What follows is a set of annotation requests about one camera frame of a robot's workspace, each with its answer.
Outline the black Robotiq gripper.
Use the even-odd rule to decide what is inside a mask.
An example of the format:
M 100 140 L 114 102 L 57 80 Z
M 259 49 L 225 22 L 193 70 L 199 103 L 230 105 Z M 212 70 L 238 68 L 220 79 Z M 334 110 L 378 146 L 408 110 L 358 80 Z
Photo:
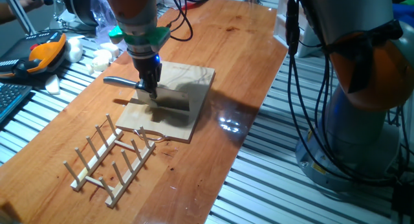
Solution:
M 133 58 L 133 64 L 140 78 L 140 81 L 135 85 L 135 89 L 145 92 L 151 91 L 149 96 L 155 100 L 158 97 L 157 87 L 162 70 L 160 56 L 156 54 L 148 58 Z

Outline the person hand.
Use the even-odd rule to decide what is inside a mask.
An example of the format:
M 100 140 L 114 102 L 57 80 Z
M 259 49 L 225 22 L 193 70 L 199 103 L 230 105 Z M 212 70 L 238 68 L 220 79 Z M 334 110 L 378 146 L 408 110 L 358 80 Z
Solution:
M 19 0 L 19 2 L 25 12 L 35 10 L 44 4 L 42 0 Z

